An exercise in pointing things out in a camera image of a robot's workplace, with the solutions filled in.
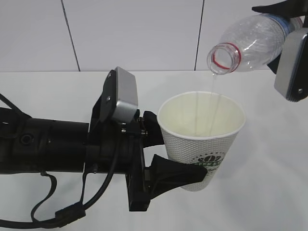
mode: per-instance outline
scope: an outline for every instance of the bottle opening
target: bottle opening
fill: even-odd
[[[230,54],[221,48],[218,48],[212,54],[213,63],[221,69],[230,70],[232,66],[232,57]]]
[[[231,43],[220,43],[207,56],[209,69],[217,75],[233,72],[241,62],[239,49]]]

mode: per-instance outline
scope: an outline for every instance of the paper cup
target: paper cup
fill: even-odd
[[[159,109],[158,124],[170,160],[204,166],[202,182],[182,186],[204,189],[245,124],[243,109],[221,94],[194,91],[172,97]]]

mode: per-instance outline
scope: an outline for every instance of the plastic water bottle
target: plastic water bottle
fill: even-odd
[[[250,16],[230,26],[207,56],[209,69],[217,75],[255,70],[273,61],[282,51],[285,38],[303,26],[268,13]]]

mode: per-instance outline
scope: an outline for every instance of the bottle label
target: bottle label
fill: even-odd
[[[274,19],[278,24],[280,24],[286,36],[291,33],[290,21],[287,18],[269,13],[264,13],[263,15],[268,18]]]

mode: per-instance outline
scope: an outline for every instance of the wire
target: wire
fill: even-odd
[[[6,97],[4,97],[2,94],[0,94],[0,100],[3,101],[7,106],[9,106],[12,110],[14,110],[19,116],[28,116],[24,114],[17,106],[15,106],[11,101],[9,101]],[[116,144],[114,148],[114,157],[112,160],[112,163],[110,165],[110,169],[108,171],[108,174],[100,187],[100,189],[97,191],[97,193],[83,205],[84,210],[89,209],[92,205],[94,205],[100,197],[103,195],[103,193],[106,191],[114,173],[115,173],[115,167],[118,161],[119,157],[119,146],[121,144],[121,133],[118,130],[118,127],[115,129],[116,131]],[[83,199],[84,196],[84,188],[85,188],[85,177],[83,177],[83,192],[81,198]],[[46,201],[52,194],[53,194],[53,187],[51,187],[50,193],[47,195],[47,197],[38,203],[33,210],[31,211],[31,218],[34,220],[34,222],[18,222],[18,221],[9,221],[9,220],[1,220],[0,219],[0,227],[3,228],[10,228],[10,229],[38,229],[38,228],[45,228],[45,229],[53,229],[57,227],[61,227],[63,224],[67,224],[67,221],[69,218],[63,218],[61,220],[58,220],[56,218],[52,218],[49,220],[44,220],[44,221],[38,221],[34,218],[34,213],[37,210],[37,208],[44,202]]]
[[[11,101],[9,101],[4,95],[0,93],[0,100],[4,102],[7,106],[9,106],[12,110],[14,110],[18,115],[23,116],[24,113],[15,106]]]
[[[121,135],[120,135],[120,132],[117,131],[117,136],[116,136],[116,144],[115,144],[115,151],[114,151],[114,158],[112,160],[112,163],[110,165],[110,169],[108,171],[108,174],[102,184],[102,186],[100,187],[100,189],[97,191],[97,193],[88,201],[86,202],[83,206],[84,206],[84,209],[87,210],[89,209],[92,205],[94,205],[99,199],[100,197],[103,195],[103,193],[106,191],[111,179],[112,179],[112,176],[114,175],[115,173],[115,167],[116,167],[116,164],[117,164],[117,160],[118,160],[118,157],[119,157],[119,149],[120,149],[120,144],[121,144]]]

